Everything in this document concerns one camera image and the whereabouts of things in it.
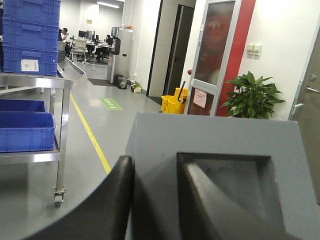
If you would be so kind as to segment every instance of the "white wall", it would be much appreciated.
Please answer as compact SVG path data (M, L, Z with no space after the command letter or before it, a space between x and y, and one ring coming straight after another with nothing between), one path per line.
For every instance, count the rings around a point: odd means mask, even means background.
M69 34L78 36L80 30L81 1L62 0L60 6L60 28L67 28Z
M129 74L138 81L144 90L148 87L151 58L154 49L160 0L126 0L124 14L132 14L123 18L124 25L132 25L132 50Z
M275 107L274 119L287 120L299 81L303 79L319 30L319 0L256 0L247 37L262 43L260 57L243 55L239 75L274 77L285 103Z
M95 31L100 39L111 33L111 28L121 26L123 6L112 8L98 5L93 0L61 0L60 28L78 37L78 31Z

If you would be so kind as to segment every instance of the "metal shelf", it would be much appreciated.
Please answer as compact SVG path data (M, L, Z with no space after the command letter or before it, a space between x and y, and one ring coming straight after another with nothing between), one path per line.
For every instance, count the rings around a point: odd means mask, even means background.
M0 165L22 164L58 161L56 186L53 187L54 203L57 207L64 200L67 191L63 185L65 171L65 157L68 133L69 103L72 81L66 78L44 75L28 75L19 73L0 72L0 86L49 88L50 106L49 112L55 114L56 89L62 89L62 108L59 139L55 139L55 149L50 151L5 152L0 153Z

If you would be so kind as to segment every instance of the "green plant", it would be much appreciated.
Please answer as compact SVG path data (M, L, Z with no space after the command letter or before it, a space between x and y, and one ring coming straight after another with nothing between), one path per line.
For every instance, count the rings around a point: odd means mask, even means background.
M226 94L227 101L222 106L228 107L228 116L250 119L269 119L274 112L275 104L283 103L276 97L278 93L274 83L264 85L264 81L272 77L255 79L254 75L248 71L247 74L237 76L233 80L227 81L232 85L227 89L235 87L236 91Z

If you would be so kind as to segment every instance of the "blue storage bin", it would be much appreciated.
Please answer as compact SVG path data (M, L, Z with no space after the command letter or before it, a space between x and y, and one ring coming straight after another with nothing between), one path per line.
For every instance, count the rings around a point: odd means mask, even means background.
M58 51L59 27L3 19L3 46Z
M47 112L42 100L0 99L0 111Z
M3 46L3 71L37 75L57 75L58 51Z
M53 150L55 121L47 112L0 111L0 152Z
M2 69L4 67L4 49L2 42L0 42L0 72L2 72Z
M3 17L59 27L61 0L4 0Z

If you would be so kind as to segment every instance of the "gray floor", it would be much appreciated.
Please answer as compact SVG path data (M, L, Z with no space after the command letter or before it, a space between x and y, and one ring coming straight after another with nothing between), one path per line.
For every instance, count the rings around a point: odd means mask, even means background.
M87 72L88 78L106 79L106 65L76 64ZM136 113L158 113L161 106L129 89L94 86L69 65L64 70L67 78L74 81L71 94L112 167L118 157L125 153ZM57 109L61 103L60 96L61 93L57 91ZM46 89L44 94L40 94L39 89L30 89L0 94L0 98L47 101L49 91ZM108 110L99 98L112 98L123 110ZM56 184L57 162L0 165L1 240L19 240L49 225L78 205L106 177L106 170L72 102L69 107L65 159L64 184L68 192L60 208L55 208L52 194L52 187Z

